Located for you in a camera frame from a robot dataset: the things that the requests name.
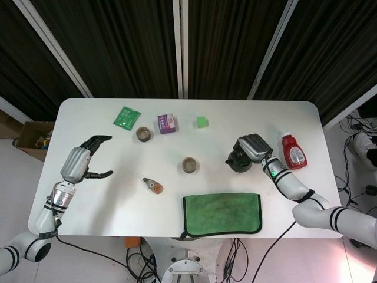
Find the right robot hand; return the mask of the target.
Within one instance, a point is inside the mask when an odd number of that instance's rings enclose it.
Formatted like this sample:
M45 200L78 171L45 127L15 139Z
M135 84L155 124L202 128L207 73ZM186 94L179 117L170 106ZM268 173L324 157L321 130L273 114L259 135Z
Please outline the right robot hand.
M266 155L273 152L273 149L258 134L241 136L237 142L253 163L261 163Z

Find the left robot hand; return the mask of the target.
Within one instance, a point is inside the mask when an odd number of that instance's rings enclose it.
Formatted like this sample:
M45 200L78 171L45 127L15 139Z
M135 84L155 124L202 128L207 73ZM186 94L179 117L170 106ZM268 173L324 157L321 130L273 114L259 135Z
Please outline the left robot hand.
M103 142L112 139L112 136L96 135L75 147L68 155L60 174L62 178L70 183L77 184L84 179L104 179L111 176L112 170L105 173L94 173L89 171L89 163L94 153Z

